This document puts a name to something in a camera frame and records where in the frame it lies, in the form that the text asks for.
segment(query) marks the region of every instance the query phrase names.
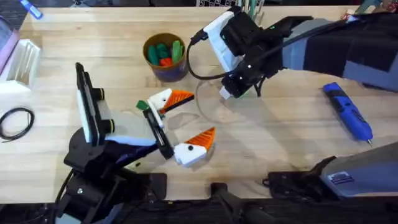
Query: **black cable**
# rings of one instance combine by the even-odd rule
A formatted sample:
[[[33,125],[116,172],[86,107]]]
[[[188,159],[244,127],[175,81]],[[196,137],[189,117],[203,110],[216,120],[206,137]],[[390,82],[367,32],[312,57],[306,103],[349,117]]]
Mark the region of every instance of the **black cable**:
[[[28,125],[27,127],[22,130],[20,133],[13,135],[13,136],[8,136],[6,134],[3,133],[3,128],[1,126],[2,122],[11,114],[15,113],[15,112],[19,112],[19,111],[25,111],[28,113],[28,115],[30,115],[30,122],[29,122],[29,117],[28,117]],[[14,141],[16,139],[19,139],[21,137],[23,137],[26,133],[28,133],[28,131],[32,128],[33,123],[35,121],[35,114],[33,113],[32,110],[29,110],[27,108],[14,108],[9,110],[7,113],[5,113],[1,118],[0,118],[0,138],[6,140],[4,142],[10,142],[10,141]]]
[[[72,175],[73,175],[73,169],[69,172],[69,174],[67,175],[67,178],[63,181],[63,184],[62,184],[62,186],[60,188],[60,191],[57,194],[57,198],[55,199],[54,206],[53,206],[53,209],[52,209],[52,212],[51,212],[50,224],[55,224],[57,206],[60,203],[62,193],[65,190],[65,187],[67,186],[67,184],[68,184],[69,180],[71,179]]]
[[[193,42],[191,41],[190,43],[189,43],[189,45],[188,45],[188,48],[187,48],[187,67],[188,67],[188,71],[192,74],[192,76],[194,76],[195,78],[197,78],[197,79],[199,79],[199,80],[214,80],[214,79],[217,79],[217,78],[223,78],[224,76],[226,76],[226,75],[231,75],[231,74],[233,74],[235,71],[234,70],[231,70],[231,71],[229,71],[229,72],[224,72],[224,73],[221,73],[221,74],[219,74],[219,75],[213,75],[213,76],[210,76],[210,77],[201,77],[201,76],[199,76],[199,75],[197,75],[193,70],[192,70],[192,68],[191,68],[191,63],[190,63],[190,61],[189,61],[189,52],[190,52],[190,50],[191,50],[191,47],[193,46],[194,44],[193,44]]]

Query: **wire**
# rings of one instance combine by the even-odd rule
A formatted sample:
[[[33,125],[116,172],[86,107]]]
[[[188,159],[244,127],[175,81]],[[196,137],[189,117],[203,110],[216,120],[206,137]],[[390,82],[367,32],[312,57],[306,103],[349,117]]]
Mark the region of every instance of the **wire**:
[[[25,111],[28,113],[28,125],[25,129],[23,129],[20,133],[13,135],[13,136],[8,136],[6,134],[3,133],[3,128],[1,126],[2,122],[9,117],[11,114],[19,112],[19,111]],[[9,110],[7,113],[5,113],[1,118],[0,118],[0,138],[4,139],[5,141],[3,141],[2,143],[5,142],[11,142],[14,141],[16,139],[19,139],[21,137],[23,137],[24,135],[26,135],[26,133],[28,133],[28,131],[32,128],[33,123],[35,121],[35,114],[33,113],[32,110],[29,110],[27,108],[14,108]]]
[[[56,212],[57,212],[57,206],[60,203],[60,199],[62,196],[63,191],[65,190],[65,187],[67,186],[69,180],[72,178],[72,175],[74,174],[73,169],[69,172],[69,174],[67,175],[67,178],[63,181],[63,184],[60,188],[60,191],[57,194],[57,198],[55,199],[54,202],[54,207],[52,209],[51,212],[51,217],[50,217],[50,224],[55,224],[55,216],[56,216]]]
[[[218,78],[223,78],[223,77],[226,76],[226,75],[232,75],[232,74],[235,72],[235,70],[231,70],[231,71],[229,71],[229,72],[224,72],[224,73],[221,73],[221,74],[219,74],[219,75],[213,75],[213,76],[210,76],[210,77],[201,77],[201,76],[197,75],[197,74],[192,70],[191,63],[190,63],[190,60],[189,60],[189,52],[190,52],[191,47],[192,47],[193,45],[194,45],[194,44],[192,43],[192,41],[188,44],[188,48],[187,48],[187,67],[188,67],[188,71],[189,71],[189,72],[192,74],[192,76],[194,76],[195,78],[197,78],[197,79],[199,79],[199,80],[214,80],[214,79],[218,79]]]
[[[23,221],[23,222],[3,223],[3,224],[25,224],[25,223],[30,223],[30,222],[36,221],[36,220],[41,219],[43,217],[44,217],[44,214],[41,214],[38,217],[32,218],[30,220]]]

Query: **blue screwdriver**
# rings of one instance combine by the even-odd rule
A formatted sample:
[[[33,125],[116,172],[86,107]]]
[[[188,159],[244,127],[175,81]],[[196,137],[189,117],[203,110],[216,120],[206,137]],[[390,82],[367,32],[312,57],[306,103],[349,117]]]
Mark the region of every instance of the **blue screwdriver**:
[[[370,125],[343,89],[334,82],[323,86],[323,92],[351,134],[357,140],[367,141],[372,146],[373,134]]]

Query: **coiled black cable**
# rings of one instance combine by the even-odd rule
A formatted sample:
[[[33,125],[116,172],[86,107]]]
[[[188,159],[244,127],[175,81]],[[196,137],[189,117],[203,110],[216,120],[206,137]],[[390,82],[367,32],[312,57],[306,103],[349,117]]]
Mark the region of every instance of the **coiled black cable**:
[[[30,115],[30,121],[28,121],[28,125],[27,127],[22,130],[20,133],[13,135],[13,136],[8,136],[6,134],[4,134],[4,130],[1,126],[2,122],[11,114],[16,113],[16,112],[20,112],[20,111],[24,111],[26,113],[28,113]],[[28,133],[28,131],[32,128],[33,123],[35,121],[35,114],[33,113],[32,110],[29,110],[27,108],[14,108],[9,110],[7,113],[5,113],[1,118],[0,118],[0,138],[6,140],[4,142],[10,142],[10,141],[14,141],[16,139],[19,139],[21,137],[23,137],[26,133]]]

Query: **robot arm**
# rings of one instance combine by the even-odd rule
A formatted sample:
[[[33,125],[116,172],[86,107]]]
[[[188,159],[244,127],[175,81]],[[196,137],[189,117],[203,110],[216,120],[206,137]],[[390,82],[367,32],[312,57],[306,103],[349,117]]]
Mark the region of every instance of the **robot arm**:
[[[57,223],[111,223],[123,203],[166,196],[166,174],[137,174],[124,166],[156,151],[188,167],[206,156],[214,140],[211,128],[172,145],[162,115],[194,98],[192,93],[164,90],[147,100],[144,117],[111,111],[102,88],[93,88],[88,72],[76,64],[77,102],[82,128],[71,138],[64,163],[72,168],[57,204]]]
[[[397,22],[397,14],[386,13],[336,22],[290,16],[263,29],[235,7],[199,31],[190,45],[209,39],[226,71],[214,76],[223,78],[220,93],[224,98],[238,98],[252,86],[259,95],[263,80],[284,68],[398,91]],[[189,63],[188,68],[195,77],[209,79],[196,75]]]

